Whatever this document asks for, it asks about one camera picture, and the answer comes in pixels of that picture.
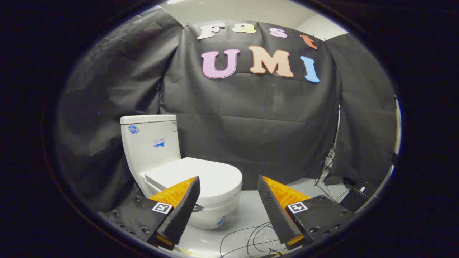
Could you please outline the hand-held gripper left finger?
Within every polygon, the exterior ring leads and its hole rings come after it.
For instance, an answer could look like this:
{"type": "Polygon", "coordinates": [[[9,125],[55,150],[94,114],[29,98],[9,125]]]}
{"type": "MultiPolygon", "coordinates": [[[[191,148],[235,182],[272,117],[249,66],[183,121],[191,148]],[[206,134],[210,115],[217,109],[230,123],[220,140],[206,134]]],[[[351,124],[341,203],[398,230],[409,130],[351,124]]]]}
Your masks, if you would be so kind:
{"type": "Polygon", "coordinates": [[[194,176],[151,197],[137,195],[98,215],[110,226],[141,243],[174,250],[200,195],[200,178],[194,176]]]}

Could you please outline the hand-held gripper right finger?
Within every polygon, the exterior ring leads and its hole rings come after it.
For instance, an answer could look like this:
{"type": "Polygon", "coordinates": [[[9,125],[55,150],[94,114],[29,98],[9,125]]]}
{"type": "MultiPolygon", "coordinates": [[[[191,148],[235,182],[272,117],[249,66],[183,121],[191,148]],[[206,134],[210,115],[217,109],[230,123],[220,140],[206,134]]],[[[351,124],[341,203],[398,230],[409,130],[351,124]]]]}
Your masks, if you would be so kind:
{"type": "Polygon", "coordinates": [[[263,175],[257,191],[279,242],[288,250],[320,241],[355,217],[324,195],[308,197],[263,175]]]}

